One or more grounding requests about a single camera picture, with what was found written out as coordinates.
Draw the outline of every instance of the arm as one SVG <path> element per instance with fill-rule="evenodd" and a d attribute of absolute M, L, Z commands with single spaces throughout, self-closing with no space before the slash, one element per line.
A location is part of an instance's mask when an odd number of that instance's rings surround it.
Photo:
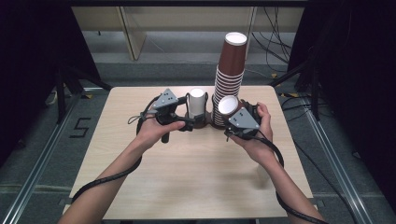
<path fill-rule="evenodd" d="M 181 129 L 184 125 L 183 121 L 179 121 L 162 126 L 156 119 L 147 119 L 137 137 L 97 178 L 127 170 L 165 133 Z M 58 223 L 100 223 L 125 178 L 126 176 L 85 191 L 70 205 Z"/>
<path fill-rule="evenodd" d="M 258 113 L 260 117 L 262 117 L 260 131 L 265 134 L 268 140 L 272 141 L 271 115 L 268 113 L 266 105 L 262 103 L 258 103 L 258 105 Z M 237 136 L 231 136 L 231 139 L 233 139 L 237 145 L 244 148 L 250 158 L 267 171 L 274 183 L 276 192 L 285 204 L 300 213 L 324 220 L 318 210 L 309 202 L 301 190 L 295 185 L 288 173 L 286 173 L 285 169 L 283 169 L 282 165 L 276 160 L 274 151 L 271 148 L 258 140 L 247 141 Z M 291 223 L 308 223 L 289 213 L 288 217 Z"/>

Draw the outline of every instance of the wooden table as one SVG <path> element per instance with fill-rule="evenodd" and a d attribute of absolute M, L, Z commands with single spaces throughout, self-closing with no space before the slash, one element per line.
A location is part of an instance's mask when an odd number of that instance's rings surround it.
<path fill-rule="evenodd" d="M 191 87 L 118 87 L 108 98 L 87 150 L 73 196 L 94 180 L 135 137 L 131 116 L 169 88 L 177 97 Z M 199 87 L 212 95 L 214 87 Z M 303 193 L 312 198 L 276 93 L 269 86 L 242 86 L 239 98 L 267 104 L 274 143 L 285 167 Z M 212 111 L 208 101 L 207 111 Z M 177 108 L 181 116 L 184 105 Z M 206 125 L 192 132 L 173 132 L 168 144 L 158 142 L 143 155 L 140 167 L 125 180 L 105 219 L 200 219 L 284 217 L 275 188 L 263 169 L 222 130 Z"/>

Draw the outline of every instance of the black backdrop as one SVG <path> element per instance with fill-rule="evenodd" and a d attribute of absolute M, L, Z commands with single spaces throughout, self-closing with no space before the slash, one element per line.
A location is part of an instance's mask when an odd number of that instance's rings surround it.
<path fill-rule="evenodd" d="M 70 7 L 1 1 L 0 56 L 1 166 L 43 108 L 61 63 L 100 78 Z"/>
<path fill-rule="evenodd" d="M 319 82 L 349 139 L 396 212 L 396 5 L 357 1 L 336 24 Z M 289 69 L 303 62 L 332 7 L 308 7 Z"/>

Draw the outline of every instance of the stack of paper cups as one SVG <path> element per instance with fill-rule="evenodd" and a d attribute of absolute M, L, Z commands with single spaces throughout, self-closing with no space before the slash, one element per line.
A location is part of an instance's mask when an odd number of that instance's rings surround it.
<path fill-rule="evenodd" d="M 218 109 L 219 101 L 227 95 L 238 96 L 245 71 L 247 40 L 247 37 L 240 33 L 228 33 L 225 36 L 216 73 L 215 93 L 212 96 L 214 127 L 224 127 Z"/>

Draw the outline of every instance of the right hand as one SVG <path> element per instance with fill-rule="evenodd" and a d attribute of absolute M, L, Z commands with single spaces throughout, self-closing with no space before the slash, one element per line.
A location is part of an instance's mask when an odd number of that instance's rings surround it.
<path fill-rule="evenodd" d="M 257 105 L 257 112 L 262 118 L 260 131 L 269 141 L 272 142 L 273 131 L 271 129 L 271 115 L 268 112 L 268 108 L 265 104 L 258 102 Z M 263 138 L 260 132 L 258 132 L 256 136 Z M 235 135 L 231 136 L 230 138 L 233 139 L 237 145 L 241 146 L 251 159 L 262 166 L 264 166 L 265 163 L 276 159 L 274 151 L 259 140 L 244 140 Z"/>

